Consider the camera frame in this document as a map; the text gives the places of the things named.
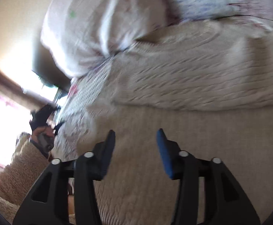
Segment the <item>beige fleece sleeve forearm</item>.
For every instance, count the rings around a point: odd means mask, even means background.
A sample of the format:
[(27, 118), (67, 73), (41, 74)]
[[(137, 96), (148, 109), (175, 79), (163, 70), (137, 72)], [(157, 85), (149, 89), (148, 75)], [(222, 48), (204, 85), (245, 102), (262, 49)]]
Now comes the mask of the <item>beige fleece sleeve forearm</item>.
[(48, 164), (48, 158), (29, 138), (22, 143), (12, 162), (0, 172), (0, 214), (9, 223), (13, 222), (26, 194)]

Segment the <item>left hand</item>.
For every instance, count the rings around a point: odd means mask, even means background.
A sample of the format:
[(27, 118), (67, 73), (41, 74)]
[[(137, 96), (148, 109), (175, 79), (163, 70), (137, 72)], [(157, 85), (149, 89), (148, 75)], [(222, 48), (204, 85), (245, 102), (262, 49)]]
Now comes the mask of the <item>left hand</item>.
[(53, 133), (53, 129), (49, 126), (45, 126), (45, 127), (38, 127), (36, 128), (33, 132), (32, 132), (32, 136), (31, 139), (36, 142), (39, 143), (39, 135), (40, 134), (45, 134), (48, 137), (53, 138), (54, 137), (54, 133)]

